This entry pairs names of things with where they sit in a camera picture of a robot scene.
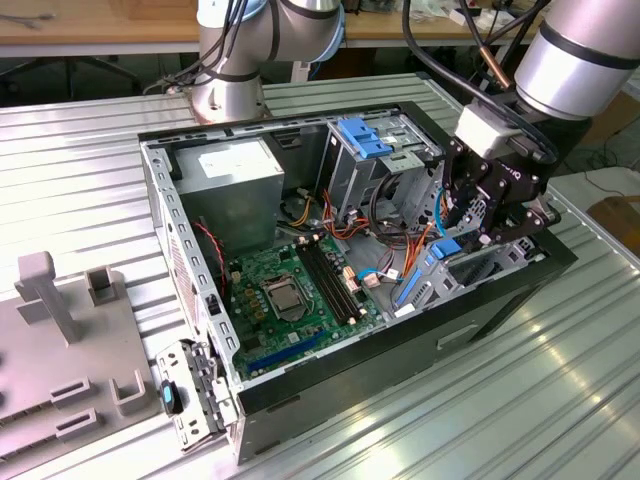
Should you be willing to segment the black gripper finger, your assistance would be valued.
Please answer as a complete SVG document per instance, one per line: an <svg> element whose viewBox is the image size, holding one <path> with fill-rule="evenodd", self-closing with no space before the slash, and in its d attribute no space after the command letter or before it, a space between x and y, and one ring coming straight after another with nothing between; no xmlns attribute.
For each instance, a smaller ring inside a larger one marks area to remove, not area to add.
<svg viewBox="0 0 640 480"><path fill-rule="evenodd" d="M559 222L559 211L539 195L524 204L489 201L480 224L481 245L503 244L536 234Z"/></svg>
<svg viewBox="0 0 640 480"><path fill-rule="evenodd" d="M456 226L472 201L480 195L485 202L485 216L480 229L492 229L500 200L498 191L489 185L492 170L490 162L471 152L457 137L450 138L442 174L442 187L452 202L443 220L445 228Z"/></svg>

